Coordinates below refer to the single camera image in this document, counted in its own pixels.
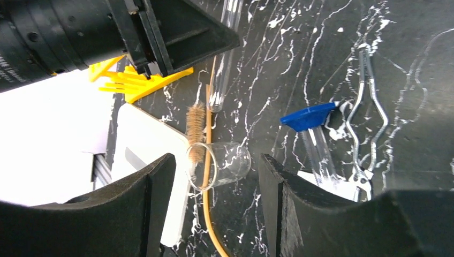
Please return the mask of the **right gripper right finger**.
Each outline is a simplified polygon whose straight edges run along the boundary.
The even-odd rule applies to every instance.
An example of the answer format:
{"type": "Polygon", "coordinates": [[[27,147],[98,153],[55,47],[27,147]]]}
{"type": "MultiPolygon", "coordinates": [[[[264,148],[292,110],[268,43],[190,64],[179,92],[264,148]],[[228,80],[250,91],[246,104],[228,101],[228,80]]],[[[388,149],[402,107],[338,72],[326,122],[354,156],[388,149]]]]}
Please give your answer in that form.
{"type": "Polygon", "coordinates": [[[357,203],[259,161],[271,256],[453,256],[453,192],[391,190],[357,203]]]}

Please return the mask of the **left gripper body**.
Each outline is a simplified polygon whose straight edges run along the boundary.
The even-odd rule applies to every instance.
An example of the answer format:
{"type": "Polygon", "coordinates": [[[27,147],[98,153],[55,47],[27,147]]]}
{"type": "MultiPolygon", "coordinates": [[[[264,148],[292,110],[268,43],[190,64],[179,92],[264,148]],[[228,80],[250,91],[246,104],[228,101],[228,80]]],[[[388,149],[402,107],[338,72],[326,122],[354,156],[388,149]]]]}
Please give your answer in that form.
{"type": "Polygon", "coordinates": [[[151,1],[110,0],[111,11],[128,59],[139,74],[174,73],[151,1]]]}

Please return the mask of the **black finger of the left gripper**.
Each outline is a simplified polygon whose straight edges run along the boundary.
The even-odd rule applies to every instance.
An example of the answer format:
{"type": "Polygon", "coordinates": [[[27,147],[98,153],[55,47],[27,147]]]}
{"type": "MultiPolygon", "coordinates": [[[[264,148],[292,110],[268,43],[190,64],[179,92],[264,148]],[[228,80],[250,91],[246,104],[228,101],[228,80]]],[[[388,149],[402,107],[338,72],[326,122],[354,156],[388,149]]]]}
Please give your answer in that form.
{"type": "Polygon", "coordinates": [[[162,60],[160,72],[171,75],[240,46],[238,34],[191,1],[151,1],[153,32],[162,60]]]}

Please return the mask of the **white paper packet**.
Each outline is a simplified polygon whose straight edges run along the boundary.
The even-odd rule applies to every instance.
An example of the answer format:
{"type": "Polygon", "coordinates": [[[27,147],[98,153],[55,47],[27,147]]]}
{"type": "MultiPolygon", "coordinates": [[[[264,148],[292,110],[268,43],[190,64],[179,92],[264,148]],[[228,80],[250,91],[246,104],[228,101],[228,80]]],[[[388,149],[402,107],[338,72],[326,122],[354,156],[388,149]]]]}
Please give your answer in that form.
{"type": "Polygon", "coordinates": [[[348,182],[343,177],[339,177],[339,181],[334,182],[333,185],[323,185],[322,182],[316,180],[315,176],[311,172],[300,170],[297,172],[297,175],[300,178],[324,189],[327,192],[333,193],[337,196],[351,201],[360,201],[360,188],[355,186],[353,182],[348,182]]]}

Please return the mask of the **tan rubber tube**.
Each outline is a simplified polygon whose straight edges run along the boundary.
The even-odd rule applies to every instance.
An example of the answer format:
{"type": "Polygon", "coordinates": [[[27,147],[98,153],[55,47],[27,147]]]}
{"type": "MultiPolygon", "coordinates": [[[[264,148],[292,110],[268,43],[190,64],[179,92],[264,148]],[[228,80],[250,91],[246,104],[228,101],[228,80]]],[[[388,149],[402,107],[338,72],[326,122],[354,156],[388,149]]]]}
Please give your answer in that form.
{"type": "MultiPolygon", "coordinates": [[[[209,99],[210,99],[210,88],[214,84],[215,80],[215,73],[216,73],[216,60],[220,59],[220,57],[215,57],[213,60],[213,67],[211,70],[210,76],[210,83],[206,84],[206,143],[211,143],[212,140],[212,112],[209,110],[209,99]]],[[[216,250],[220,254],[220,256],[228,257],[228,253],[223,248],[223,245],[220,243],[214,228],[211,222],[210,217],[210,207],[209,207],[209,175],[210,175],[210,167],[211,167],[211,154],[209,150],[206,149],[206,157],[205,157],[205,168],[204,168],[204,176],[203,176],[203,183],[202,186],[204,187],[204,191],[202,192],[202,203],[203,203],[203,216],[205,219],[206,228],[210,239],[215,246],[216,250]]]]}

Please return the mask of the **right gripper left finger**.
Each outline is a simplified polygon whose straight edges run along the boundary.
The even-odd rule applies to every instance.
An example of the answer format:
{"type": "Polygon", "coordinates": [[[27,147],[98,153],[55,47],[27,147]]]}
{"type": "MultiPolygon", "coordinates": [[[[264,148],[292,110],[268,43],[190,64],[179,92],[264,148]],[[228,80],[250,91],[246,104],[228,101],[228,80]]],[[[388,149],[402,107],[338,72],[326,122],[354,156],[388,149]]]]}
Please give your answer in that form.
{"type": "Polygon", "coordinates": [[[66,203],[1,203],[1,256],[174,256],[161,243],[175,157],[66,203]]]}

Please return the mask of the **brown test tube brush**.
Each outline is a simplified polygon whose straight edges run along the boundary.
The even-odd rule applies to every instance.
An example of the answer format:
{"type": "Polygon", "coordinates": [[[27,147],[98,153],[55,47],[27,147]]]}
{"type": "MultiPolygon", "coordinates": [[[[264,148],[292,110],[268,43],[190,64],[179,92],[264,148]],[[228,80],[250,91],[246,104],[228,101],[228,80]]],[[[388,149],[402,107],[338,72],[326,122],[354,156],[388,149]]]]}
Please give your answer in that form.
{"type": "Polygon", "coordinates": [[[191,146],[188,158],[193,163],[203,162],[205,154],[205,148],[201,146],[204,142],[205,114],[205,105],[197,102],[188,108],[186,115],[186,135],[191,146]]]}

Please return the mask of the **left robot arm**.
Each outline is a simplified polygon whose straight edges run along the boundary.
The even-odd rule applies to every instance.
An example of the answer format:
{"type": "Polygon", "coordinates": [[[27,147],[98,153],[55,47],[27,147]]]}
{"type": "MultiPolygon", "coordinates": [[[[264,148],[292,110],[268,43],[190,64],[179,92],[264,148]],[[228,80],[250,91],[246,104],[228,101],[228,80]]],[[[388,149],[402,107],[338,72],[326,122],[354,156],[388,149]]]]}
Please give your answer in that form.
{"type": "Polygon", "coordinates": [[[239,45],[191,1],[1,1],[1,92],[121,55],[168,76],[239,45]]]}

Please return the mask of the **glass test tube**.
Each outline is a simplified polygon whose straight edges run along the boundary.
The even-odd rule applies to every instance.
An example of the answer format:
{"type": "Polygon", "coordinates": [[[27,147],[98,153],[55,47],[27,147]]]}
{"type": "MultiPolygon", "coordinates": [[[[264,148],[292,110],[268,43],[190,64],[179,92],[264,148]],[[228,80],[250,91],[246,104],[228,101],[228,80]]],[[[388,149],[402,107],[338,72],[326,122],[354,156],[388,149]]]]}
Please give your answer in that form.
{"type": "MultiPolygon", "coordinates": [[[[221,22],[235,32],[238,31],[243,5],[243,0],[224,1],[221,22]]],[[[232,58],[233,50],[224,52],[214,58],[209,92],[207,93],[207,108],[211,112],[217,113],[223,109],[229,86],[232,58]]]]}

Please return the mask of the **yellow test tube rack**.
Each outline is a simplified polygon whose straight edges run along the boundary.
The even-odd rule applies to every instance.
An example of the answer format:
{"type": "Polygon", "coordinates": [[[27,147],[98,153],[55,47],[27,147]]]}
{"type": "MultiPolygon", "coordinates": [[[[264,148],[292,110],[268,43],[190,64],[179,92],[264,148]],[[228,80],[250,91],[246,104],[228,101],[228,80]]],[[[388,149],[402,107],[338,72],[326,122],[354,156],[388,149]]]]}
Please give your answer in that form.
{"type": "Polygon", "coordinates": [[[99,91],[123,94],[125,101],[129,104],[194,72],[194,68],[190,67],[167,77],[157,74],[150,76],[148,79],[145,75],[138,74],[135,68],[130,65],[125,66],[123,72],[109,70],[123,58],[124,55],[90,65],[88,68],[88,80],[95,82],[100,77],[110,78],[109,82],[105,82],[103,86],[99,87],[99,91]]]}

